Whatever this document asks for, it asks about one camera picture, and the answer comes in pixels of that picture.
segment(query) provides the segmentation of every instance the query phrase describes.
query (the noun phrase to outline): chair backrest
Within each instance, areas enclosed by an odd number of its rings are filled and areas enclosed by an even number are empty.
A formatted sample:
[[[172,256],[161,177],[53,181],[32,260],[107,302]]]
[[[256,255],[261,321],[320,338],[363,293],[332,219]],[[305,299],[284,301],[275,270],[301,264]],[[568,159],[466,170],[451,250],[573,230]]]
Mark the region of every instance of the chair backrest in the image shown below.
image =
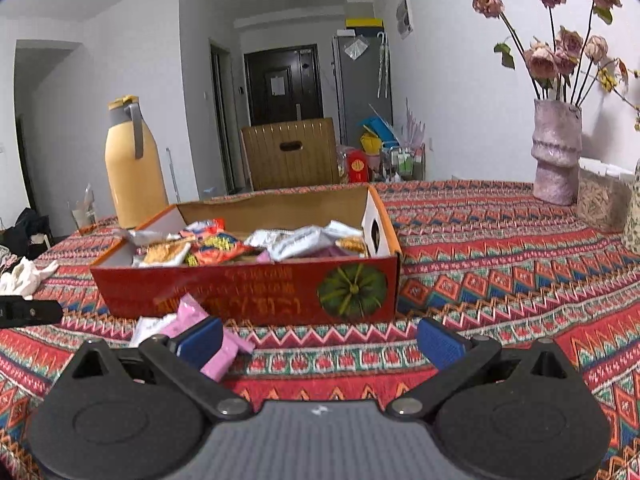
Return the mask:
[[[247,126],[242,145],[255,191],[339,183],[331,118]]]

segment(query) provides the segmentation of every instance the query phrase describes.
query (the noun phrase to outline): patterned tablecloth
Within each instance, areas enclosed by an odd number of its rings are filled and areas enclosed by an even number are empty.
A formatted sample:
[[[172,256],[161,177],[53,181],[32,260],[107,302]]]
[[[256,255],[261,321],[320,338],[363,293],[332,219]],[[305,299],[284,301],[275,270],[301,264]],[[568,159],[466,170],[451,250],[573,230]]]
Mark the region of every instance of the patterned tablecloth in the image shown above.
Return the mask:
[[[640,257],[571,208],[534,199],[528,184],[379,185],[404,250],[398,310],[428,312],[464,335],[526,346],[551,336],[607,415],[611,441],[599,479],[637,479],[640,438]],[[61,267],[37,293],[66,307],[61,326],[0,331],[0,460],[17,479],[39,473],[28,416],[88,336],[113,346],[134,323],[115,319],[88,264],[113,244],[110,223],[74,235],[39,263]],[[263,399],[363,399],[382,405],[428,379],[411,317],[388,324],[239,329],[256,343],[226,384]]]

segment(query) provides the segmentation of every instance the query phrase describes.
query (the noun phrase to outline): yellow thermos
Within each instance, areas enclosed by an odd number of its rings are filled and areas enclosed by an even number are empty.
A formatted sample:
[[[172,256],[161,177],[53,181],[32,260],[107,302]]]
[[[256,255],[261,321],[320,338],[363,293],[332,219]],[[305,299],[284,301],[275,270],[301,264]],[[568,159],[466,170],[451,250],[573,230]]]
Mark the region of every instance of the yellow thermos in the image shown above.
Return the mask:
[[[118,223],[131,229],[168,205],[158,147],[137,97],[127,95],[109,103],[109,116],[104,161]]]

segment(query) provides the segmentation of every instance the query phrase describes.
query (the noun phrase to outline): red container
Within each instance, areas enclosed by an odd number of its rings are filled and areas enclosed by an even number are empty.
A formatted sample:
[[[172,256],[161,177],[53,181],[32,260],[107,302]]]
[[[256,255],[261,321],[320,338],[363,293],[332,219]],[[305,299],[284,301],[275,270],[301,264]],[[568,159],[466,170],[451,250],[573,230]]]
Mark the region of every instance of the red container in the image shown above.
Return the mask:
[[[347,171],[349,182],[368,182],[369,163],[367,155],[360,150],[349,150],[347,152]]]
[[[190,293],[212,316],[253,325],[384,322],[395,317],[400,247],[373,187],[173,205],[139,228],[178,232],[211,218],[223,218],[226,230],[241,239],[256,229],[293,230],[337,220],[363,229],[372,256],[140,269],[130,266],[135,248],[123,240],[90,267],[110,312],[127,318],[164,316],[175,312],[180,298]],[[349,291],[358,288],[341,280],[353,278],[357,285],[364,276],[376,287],[358,292],[368,294],[366,298],[348,298]],[[363,304],[368,305],[364,315]]]

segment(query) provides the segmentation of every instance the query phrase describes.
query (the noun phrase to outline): silver refrigerator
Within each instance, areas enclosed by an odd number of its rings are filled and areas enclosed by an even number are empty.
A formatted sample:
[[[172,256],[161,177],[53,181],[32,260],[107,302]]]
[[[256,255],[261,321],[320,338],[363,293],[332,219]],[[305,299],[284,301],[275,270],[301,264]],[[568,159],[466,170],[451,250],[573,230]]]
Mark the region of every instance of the silver refrigerator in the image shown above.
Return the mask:
[[[391,107],[391,88],[385,97],[385,81],[382,80],[380,98],[378,98],[378,69],[380,66],[380,43],[382,38],[367,37],[369,47],[361,56],[353,60],[344,48],[354,38],[334,36],[334,73],[338,94],[338,113],[340,117],[340,143],[361,149],[362,126],[359,124],[375,115],[371,104],[378,114],[393,124]]]

